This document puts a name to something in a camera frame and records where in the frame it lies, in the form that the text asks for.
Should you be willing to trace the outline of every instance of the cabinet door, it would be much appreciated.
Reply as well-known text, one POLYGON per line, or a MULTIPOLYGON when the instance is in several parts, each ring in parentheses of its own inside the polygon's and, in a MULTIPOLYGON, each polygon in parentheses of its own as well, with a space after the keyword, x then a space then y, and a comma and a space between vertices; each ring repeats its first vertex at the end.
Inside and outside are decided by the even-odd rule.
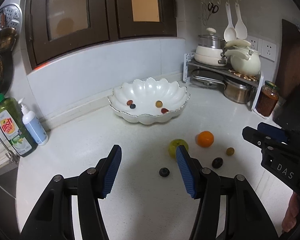
POLYGON ((31 0, 36 63, 107 41, 105 0, 31 0))
POLYGON ((116 0, 119 37, 177 36, 174 0, 116 0))

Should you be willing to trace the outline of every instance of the electrical outlet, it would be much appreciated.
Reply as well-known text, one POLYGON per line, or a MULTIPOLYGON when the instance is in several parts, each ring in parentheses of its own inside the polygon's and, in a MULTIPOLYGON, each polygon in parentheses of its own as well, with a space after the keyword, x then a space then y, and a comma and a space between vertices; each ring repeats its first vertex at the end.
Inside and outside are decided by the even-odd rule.
POLYGON ((248 36, 248 41, 251 43, 251 49, 258 49, 258 38, 248 36))
POLYGON ((275 56, 277 53, 277 45, 263 40, 261 56, 268 58, 269 60, 275 61, 275 56))

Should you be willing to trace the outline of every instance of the human hand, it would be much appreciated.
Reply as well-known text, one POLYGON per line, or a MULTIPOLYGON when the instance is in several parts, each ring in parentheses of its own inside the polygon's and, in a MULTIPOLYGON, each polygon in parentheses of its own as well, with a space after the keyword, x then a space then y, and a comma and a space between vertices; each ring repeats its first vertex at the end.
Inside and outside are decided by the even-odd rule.
POLYGON ((291 229, 295 227, 297 223, 296 217, 299 214, 299 212, 300 212, 300 205, 298 202, 298 194, 294 192, 290 198, 286 215, 282 221, 283 231, 289 232, 291 229))

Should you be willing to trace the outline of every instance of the white scalloped bowl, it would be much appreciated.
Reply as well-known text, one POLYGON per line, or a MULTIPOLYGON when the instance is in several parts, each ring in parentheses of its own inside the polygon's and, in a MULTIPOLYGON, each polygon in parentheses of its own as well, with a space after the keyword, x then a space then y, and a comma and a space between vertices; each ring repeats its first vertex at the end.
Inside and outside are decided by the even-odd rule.
POLYGON ((189 98, 187 88, 181 88, 178 82, 169 83, 166 79, 156 81, 153 78, 146 81, 136 79, 132 84, 123 83, 120 88, 113 89, 113 94, 108 97, 115 114, 128 122, 141 122, 147 125, 167 122, 172 117, 178 116, 189 98), (135 109, 127 105, 129 100, 133 100, 135 109), (156 107, 157 101, 161 101, 163 106, 156 107), (169 112, 162 114, 162 108, 168 109, 169 112))

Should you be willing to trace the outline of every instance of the orange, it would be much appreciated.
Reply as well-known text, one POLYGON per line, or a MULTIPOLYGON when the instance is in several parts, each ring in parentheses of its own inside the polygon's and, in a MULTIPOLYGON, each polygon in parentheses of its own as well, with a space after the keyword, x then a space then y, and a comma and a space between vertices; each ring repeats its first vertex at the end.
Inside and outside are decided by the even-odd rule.
POLYGON ((209 131, 204 131, 198 134, 197 144, 201 147, 207 148, 213 144, 214 136, 209 131))

